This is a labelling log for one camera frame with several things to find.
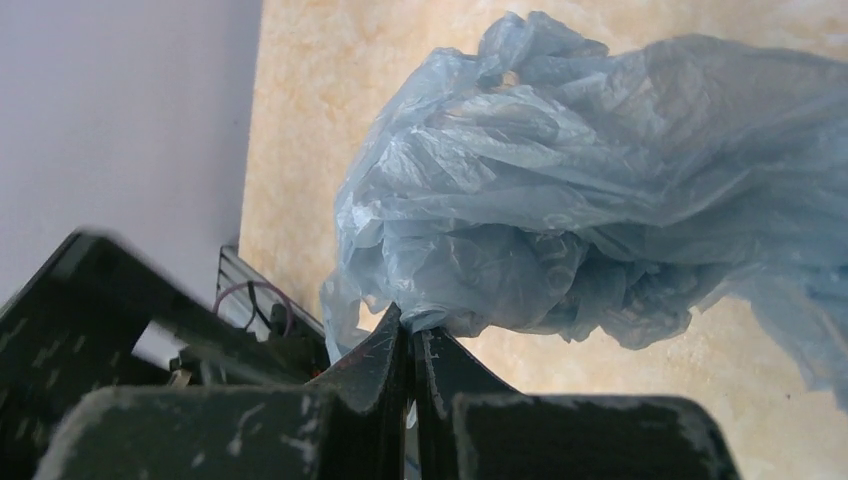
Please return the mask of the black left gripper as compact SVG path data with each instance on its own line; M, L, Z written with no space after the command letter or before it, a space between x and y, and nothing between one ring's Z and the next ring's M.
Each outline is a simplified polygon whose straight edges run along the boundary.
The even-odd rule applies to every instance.
M1 475L29 479L400 479L406 336L389 307L326 369L291 307L232 325L113 238L76 230L1 313Z

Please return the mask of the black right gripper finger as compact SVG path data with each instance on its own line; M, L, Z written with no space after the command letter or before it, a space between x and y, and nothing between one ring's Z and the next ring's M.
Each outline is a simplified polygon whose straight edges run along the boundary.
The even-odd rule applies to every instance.
M425 479L737 479L713 418L676 396L529 395L443 330L411 338Z

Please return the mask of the light blue trash bag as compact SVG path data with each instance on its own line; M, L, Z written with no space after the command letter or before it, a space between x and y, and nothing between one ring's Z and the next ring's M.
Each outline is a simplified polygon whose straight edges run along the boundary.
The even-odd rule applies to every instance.
M847 65L678 36L611 55L508 13L433 51L334 205L321 290L337 361L359 309L638 350L747 300L807 383L847 402Z

